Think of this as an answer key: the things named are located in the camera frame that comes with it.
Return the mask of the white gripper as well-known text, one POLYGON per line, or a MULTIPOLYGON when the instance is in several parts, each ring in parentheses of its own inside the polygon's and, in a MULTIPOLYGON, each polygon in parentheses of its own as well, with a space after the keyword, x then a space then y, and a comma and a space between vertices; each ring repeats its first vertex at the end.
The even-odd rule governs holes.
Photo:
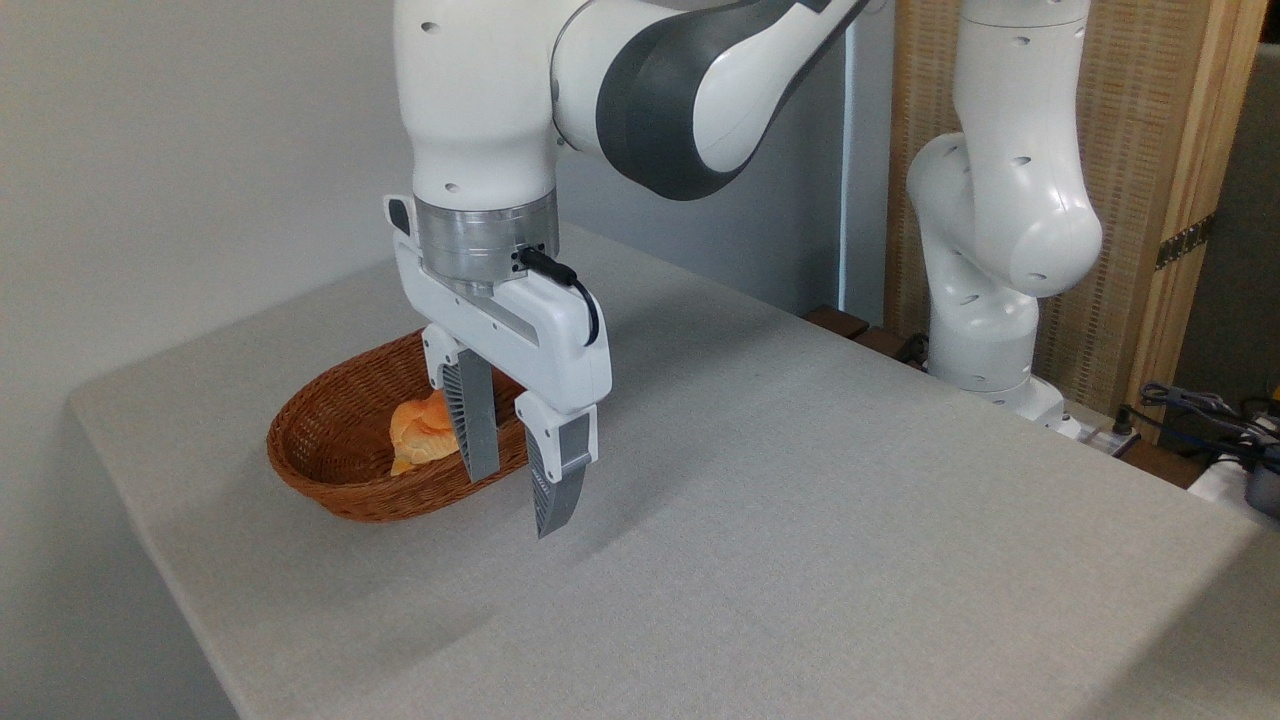
POLYGON ((431 323, 421 333, 429 380, 445 400, 472 483, 499 470, 492 365, 529 389, 515 409, 525 427, 538 537, 549 536, 572 518, 599 457, 594 405, 612 387, 605 328, 588 341, 582 295, 518 256, 525 249, 558 254, 556 196, 465 211, 388 195, 385 215, 404 293, 431 323))

